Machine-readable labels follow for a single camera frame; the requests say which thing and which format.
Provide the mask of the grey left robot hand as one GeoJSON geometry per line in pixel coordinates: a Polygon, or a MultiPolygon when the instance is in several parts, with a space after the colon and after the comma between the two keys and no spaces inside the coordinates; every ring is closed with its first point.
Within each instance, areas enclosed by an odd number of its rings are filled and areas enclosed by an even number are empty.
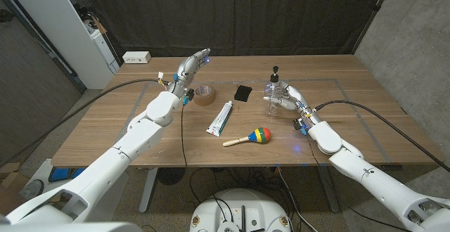
{"type": "Polygon", "coordinates": [[[194,80],[196,72],[209,63],[208,56],[210,49],[203,49],[187,57],[179,66],[174,81],[167,88],[178,98],[182,98],[186,94],[186,90],[194,80]]]}

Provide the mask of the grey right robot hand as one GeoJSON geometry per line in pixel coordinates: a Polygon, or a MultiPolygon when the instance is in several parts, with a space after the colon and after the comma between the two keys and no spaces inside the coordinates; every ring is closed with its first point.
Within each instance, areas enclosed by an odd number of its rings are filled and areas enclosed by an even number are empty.
{"type": "Polygon", "coordinates": [[[313,127],[322,121],[302,93],[284,81],[272,84],[263,99],[270,105],[279,105],[287,110],[295,110],[308,127],[313,127]]]}

